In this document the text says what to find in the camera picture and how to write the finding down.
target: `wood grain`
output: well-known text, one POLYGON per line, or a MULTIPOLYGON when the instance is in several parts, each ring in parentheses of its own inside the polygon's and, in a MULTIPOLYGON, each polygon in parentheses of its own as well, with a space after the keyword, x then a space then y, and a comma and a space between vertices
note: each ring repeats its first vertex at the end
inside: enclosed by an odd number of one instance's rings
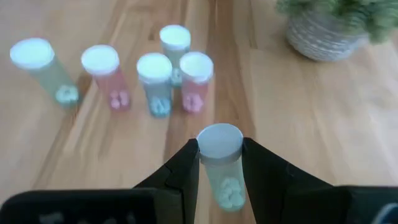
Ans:
MULTIPOLYGON (((398 184, 396 38, 314 62, 287 45, 273 0, 14 0, 0 2, 0 19, 1 201, 29 189, 130 188, 219 122, 332 184, 398 184), (215 63, 198 115, 175 90, 172 115, 152 118, 137 81, 136 60, 161 51, 167 24, 189 28, 192 50, 215 63), (50 40, 85 93, 80 107, 62 111, 11 64, 10 46, 31 36, 50 40), (130 111, 111 113, 82 70, 80 54, 94 44, 118 51, 130 111)), ((250 203, 218 208, 202 165, 195 222, 255 223, 250 203)))

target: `pill bottle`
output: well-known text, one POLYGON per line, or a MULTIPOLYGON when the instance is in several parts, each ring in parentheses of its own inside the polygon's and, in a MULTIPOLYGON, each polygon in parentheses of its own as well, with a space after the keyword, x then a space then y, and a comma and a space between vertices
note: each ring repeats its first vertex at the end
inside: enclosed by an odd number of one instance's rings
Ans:
POLYGON ((144 87, 152 116, 164 118, 172 110, 172 64, 160 53, 143 55, 137 62, 138 77, 144 87))
POLYGON ((172 85, 180 87, 182 78, 179 62, 180 58, 190 50, 191 34, 187 28, 180 25, 165 26, 159 34, 163 52, 173 65, 172 85))
POLYGON ((113 111, 130 108, 131 97, 120 69, 119 56, 109 45, 94 45, 81 55, 83 68, 93 77, 113 111))
POLYGON ((218 205, 227 212, 240 210, 246 201, 242 132, 231 124, 213 124, 197 136, 197 141, 200 161, 218 205))
POLYGON ((17 67, 31 74, 62 107, 71 107, 79 102, 78 88, 47 40, 21 40, 11 47, 10 58, 17 67))
POLYGON ((189 52, 180 59, 180 68, 183 108, 190 113, 199 113, 213 76, 213 62, 201 52, 189 52))

